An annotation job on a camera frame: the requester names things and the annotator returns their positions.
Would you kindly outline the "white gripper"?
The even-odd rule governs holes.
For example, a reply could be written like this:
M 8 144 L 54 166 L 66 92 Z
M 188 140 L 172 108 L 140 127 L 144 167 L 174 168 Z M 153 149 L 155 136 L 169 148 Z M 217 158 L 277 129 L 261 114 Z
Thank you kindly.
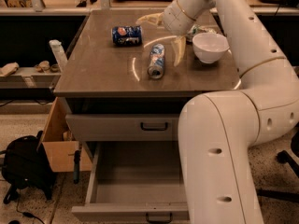
M 184 35 L 191 29 L 197 17 L 197 8 L 189 2 L 183 3 L 176 0 L 172 2 L 162 13 L 144 15 L 136 20 L 137 25 L 149 23 L 164 27 L 172 34 L 179 35 L 172 41 L 172 48 L 175 53 L 174 66 L 178 66 L 185 53 L 186 37 Z

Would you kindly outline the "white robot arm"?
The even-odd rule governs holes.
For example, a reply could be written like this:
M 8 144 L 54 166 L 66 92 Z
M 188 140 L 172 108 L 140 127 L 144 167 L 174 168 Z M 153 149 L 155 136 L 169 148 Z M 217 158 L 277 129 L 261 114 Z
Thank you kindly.
M 144 21 L 178 38 L 216 8 L 240 83 L 193 97 L 178 120 L 178 147 L 191 224 L 263 224 L 248 149 L 299 120 L 299 78 L 245 0 L 175 0 Z

